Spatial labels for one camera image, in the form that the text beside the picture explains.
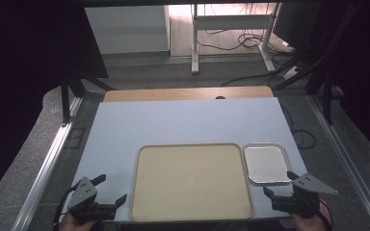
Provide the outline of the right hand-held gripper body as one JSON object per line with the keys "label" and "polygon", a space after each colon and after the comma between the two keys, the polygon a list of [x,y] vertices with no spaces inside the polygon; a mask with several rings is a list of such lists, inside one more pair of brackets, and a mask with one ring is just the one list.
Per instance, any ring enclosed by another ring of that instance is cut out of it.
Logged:
{"label": "right hand-held gripper body", "polygon": [[274,199],[271,200],[273,210],[310,218],[320,209],[319,193],[338,194],[338,190],[309,173],[291,182],[293,191],[290,196],[274,194]]}

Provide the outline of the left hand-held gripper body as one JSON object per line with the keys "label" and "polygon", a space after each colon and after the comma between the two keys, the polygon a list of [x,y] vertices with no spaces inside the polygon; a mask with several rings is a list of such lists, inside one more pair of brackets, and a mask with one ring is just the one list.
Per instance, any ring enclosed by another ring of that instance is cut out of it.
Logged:
{"label": "left hand-held gripper body", "polygon": [[116,215],[115,204],[95,202],[97,189],[88,177],[83,177],[77,184],[67,204],[67,211],[78,221],[112,220]]}

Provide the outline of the person's right hand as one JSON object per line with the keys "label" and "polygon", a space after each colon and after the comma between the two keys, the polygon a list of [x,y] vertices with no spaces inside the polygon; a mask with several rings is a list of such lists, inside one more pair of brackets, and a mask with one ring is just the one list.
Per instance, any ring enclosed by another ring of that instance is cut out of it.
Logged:
{"label": "person's right hand", "polygon": [[330,231],[331,216],[329,209],[324,203],[320,204],[319,212],[326,220],[322,220],[318,215],[311,218],[302,218],[299,215],[292,214],[296,231]]}

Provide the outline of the person's left hand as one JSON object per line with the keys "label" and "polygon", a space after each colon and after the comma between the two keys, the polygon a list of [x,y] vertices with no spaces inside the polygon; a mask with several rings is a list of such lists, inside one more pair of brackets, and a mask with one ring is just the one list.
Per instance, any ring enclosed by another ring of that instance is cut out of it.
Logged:
{"label": "person's left hand", "polygon": [[59,226],[59,231],[91,231],[95,221],[79,223],[71,214],[64,215]]}

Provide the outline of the small metal tray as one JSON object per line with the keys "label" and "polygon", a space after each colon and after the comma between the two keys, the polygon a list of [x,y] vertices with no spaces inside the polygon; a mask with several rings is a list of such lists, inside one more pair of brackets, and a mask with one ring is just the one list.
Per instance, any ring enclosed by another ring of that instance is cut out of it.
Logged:
{"label": "small metal tray", "polygon": [[291,169],[287,153],[277,142],[249,143],[243,147],[248,176],[261,185],[289,183]]}

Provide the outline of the large beige tray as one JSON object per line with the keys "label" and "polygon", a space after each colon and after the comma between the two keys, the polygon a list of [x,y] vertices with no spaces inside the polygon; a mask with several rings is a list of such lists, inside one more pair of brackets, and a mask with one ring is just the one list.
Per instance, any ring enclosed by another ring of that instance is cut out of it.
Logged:
{"label": "large beige tray", "polygon": [[139,151],[130,202],[133,220],[227,220],[252,214],[238,145],[150,145]]}

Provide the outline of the black metal stand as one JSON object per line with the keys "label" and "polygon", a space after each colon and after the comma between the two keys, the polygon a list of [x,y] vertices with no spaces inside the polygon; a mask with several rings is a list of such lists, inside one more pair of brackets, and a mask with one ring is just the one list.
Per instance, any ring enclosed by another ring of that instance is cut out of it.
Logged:
{"label": "black metal stand", "polygon": [[332,77],[330,76],[330,67],[333,61],[333,55],[362,2],[363,0],[348,0],[348,4],[345,6],[344,12],[341,14],[341,17],[337,20],[332,29],[333,34],[330,36],[330,40],[327,43],[326,48],[321,53],[317,61],[304,68],[301,72],[293,75],[290,79],[274,86],[274,90],[282,90],[303,79],[303,77],[311,75],[304,91],[307,94],[316,94],[318,90],[323,87],[322,116],[329,125],[332,125],[330,117],[330,105],[332,99]]}
{"label": "black metal stand", "polygon": [[63,112],[63,125],[66,126],[71,121],[71,111],[69,102],[69,92],[72,91],[75,97],[83,98],[86,94],[86,89],[83,86],[82,80],[100,87],[103,90],[114,90],[111,86],[103,83],[97,78],[82,75],[81,77],[64,77],[61,83],[61,97],[62,97],[62,112]]}

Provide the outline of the pale blue table board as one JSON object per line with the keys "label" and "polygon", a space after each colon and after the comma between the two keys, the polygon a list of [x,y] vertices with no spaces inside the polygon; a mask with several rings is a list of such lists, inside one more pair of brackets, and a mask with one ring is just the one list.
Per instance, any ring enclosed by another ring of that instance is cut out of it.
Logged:
{"label": "pale blue table board", "polygon": [[[245,99],[103,102],[96,112],[92,130],[74,178],[105,174],[97,200],[110,203],[127,194],[118,210],[118,221],[130,217],[130,202],[139,151],[145,146],[208,143],[277,142],[282,145],[291,169],[306,171],[279,102],[274,97]],[[250,220],[279,218],[263,188],[288,195],[291,184],[261,185],[249,178],[253,214]]]}

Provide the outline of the white power strip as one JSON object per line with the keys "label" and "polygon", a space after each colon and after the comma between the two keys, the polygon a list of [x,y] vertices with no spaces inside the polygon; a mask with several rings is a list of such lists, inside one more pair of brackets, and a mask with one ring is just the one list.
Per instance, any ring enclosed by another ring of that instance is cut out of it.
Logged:
{"label": "white power strip", "polygon": [[291,77],[293,77],[294,75],[296,75],[297,73],[299,73],[301,70],[297,67],[297,66],[293,66],[291,69],[289,69],[284,75],[283,75],[283,79],[284,80],[287,80]]}

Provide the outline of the wooden table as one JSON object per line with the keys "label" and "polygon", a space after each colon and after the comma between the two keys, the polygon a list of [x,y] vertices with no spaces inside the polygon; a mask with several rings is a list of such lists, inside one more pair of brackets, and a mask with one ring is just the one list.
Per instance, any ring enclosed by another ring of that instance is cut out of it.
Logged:
{"label": "wooden table", "polygon": [[269,87],[220,87],[156,90],[109,90],[104,102],[209,100],[273,97]]}

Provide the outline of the white cabinet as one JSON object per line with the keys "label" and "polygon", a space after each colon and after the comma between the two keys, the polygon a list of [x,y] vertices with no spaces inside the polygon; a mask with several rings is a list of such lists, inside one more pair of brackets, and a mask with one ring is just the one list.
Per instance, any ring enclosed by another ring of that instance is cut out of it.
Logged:
{"label": "white cabinet", "polygon": [[86,8],[101,54],[170,50],[167,6]]}

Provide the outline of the black monitor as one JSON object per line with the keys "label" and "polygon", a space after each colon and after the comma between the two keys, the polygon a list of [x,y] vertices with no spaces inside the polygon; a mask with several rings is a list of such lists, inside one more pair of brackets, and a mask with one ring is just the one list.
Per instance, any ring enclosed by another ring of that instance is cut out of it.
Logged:
{"label": "black monitor", "polygon": [[296,50],[306,48],[320,5],[318,1],[282,3],[273,33]]}

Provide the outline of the aluminium rail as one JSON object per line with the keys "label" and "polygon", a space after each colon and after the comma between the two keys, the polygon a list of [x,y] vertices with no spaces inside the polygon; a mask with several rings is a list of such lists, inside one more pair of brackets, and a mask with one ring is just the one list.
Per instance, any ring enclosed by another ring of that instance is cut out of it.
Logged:
{"label": "aluminium rail", "polygon": [[40,200],[43,196],[45,188],[50,179],[51,173],[54,169],[54,166],[57,163],[63,145],[66,141],[66,138],[71,130],[71,126],[75,120],[77,112],[80,108],[83,99],[81,97],[75,97],[69,106],[71,119],[65,125],[62,125],[55,138],[52,142],[46,157],[42,163],[40,171],[35,179],[34,184],[29,191],[25,202],[23,203],[20,212],[11,228],[11,231],[27,231],[35,211],[39,207]]}
{"label": "aluminium rail", "polygon": [[363,179],[356,165],[351,159],[347,148],[345,147],[342,140],[339,138],[334,126],[330,125],[328,121],[324,118],[322,106],[317,101],[317,97],[313,95],[308,95],[306,98],[311,105],[313,113],[317,116],[319,123],[325,131],[335,153],[338,156],[338,159],[341,162],[341,165],[345,169],[350,181],[352,182],[361,203],[363,204],[368,216],[370,217],[370,188],[367,186],[365,180]]}

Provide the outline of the white desk frame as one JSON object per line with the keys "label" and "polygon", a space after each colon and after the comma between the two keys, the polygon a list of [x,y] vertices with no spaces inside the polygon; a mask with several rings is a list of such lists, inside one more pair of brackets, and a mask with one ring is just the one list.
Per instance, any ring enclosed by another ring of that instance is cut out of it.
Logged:
{"label": "white desk frame", "polygon": [[276,3],[270,14],[240,15],[201,15],[198,16],[198,5],[193,4],[191,10],[193,22],[192,73],[198,74],[198,31],[202,30],[263,30],[264,35],[258,43],[258,50],[269,72],[275,72],[273,62],[268,53],[268,45],[275,25],[280,3]]}

